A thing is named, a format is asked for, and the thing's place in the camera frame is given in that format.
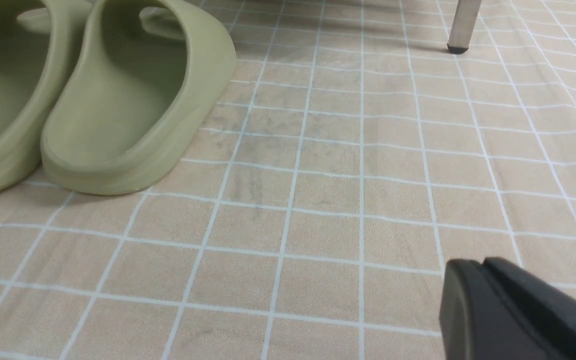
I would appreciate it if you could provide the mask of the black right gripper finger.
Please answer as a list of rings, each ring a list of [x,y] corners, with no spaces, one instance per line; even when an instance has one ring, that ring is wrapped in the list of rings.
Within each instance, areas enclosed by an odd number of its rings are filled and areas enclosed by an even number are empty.
[[[502,257],[446,262],[448,360],[576,360],[576,299]]]

